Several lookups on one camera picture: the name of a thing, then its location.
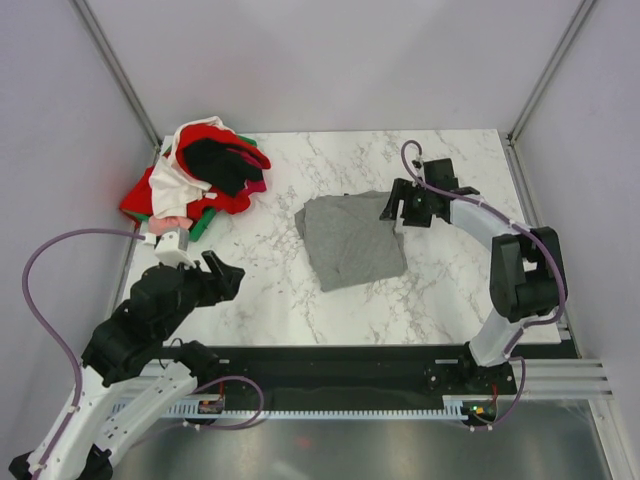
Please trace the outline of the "grey t shirt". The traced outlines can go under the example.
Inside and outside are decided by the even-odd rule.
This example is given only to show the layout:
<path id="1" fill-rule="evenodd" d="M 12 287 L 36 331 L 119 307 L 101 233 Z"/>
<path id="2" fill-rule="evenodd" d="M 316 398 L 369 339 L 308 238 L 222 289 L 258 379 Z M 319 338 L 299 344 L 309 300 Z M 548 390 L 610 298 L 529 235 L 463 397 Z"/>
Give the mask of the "grey t shirt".
<path id="1" fill-rule="evenodd" d="M 320 196 L 294 215 L 323 292 L 395 278 L 407 270 L 403 236 L 380 218 L 390 194 Z"/>

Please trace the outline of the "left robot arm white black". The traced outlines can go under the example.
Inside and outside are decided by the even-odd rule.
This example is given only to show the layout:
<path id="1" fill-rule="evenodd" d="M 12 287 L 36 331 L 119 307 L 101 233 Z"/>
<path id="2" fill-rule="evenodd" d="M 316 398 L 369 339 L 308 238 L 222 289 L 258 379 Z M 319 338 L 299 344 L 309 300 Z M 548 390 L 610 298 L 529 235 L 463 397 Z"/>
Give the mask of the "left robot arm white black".
<path id="1" fill-rule="evenodd" d="M 141 239 L 153 246 L 158 265 L 142 274 L 128 299 L 95 328 L 82 355 L 71 359 L 74 390 L 40 445 L 11 461 L 14 478 L 109 479 L 169 407 L 226 383 L 219 357 L 191 341 L 149 387 L 117 414 L 111 412 L 181 323 L 197 308 L 234 300 L 245 276 L 211 250 L 192 259 L 182 228 Z"/>

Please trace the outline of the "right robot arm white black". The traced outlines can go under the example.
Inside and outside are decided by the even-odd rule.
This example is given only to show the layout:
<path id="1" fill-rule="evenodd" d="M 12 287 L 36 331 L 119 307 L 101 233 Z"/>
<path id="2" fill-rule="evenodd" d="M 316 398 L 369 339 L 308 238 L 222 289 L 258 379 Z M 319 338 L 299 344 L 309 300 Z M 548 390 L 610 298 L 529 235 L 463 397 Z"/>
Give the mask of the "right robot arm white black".
<path id="1" fill-rule="evenodd" d="M 402 219 L 429 228 L 439 218 L 478 241 L 490 254 L 492 310 L 468 343 L 469 362 L 458 368 L 467 392 L 483 392 L 494 381 L 492 367 L 507 361 L 525 330 L 548 323 L 567 297 L 556 231 L 517 223 L 488 204 L 473 187 L 462 187 L 449 158 L 415 161 L 419 181 L 396 178 L 382 220 Z"/>

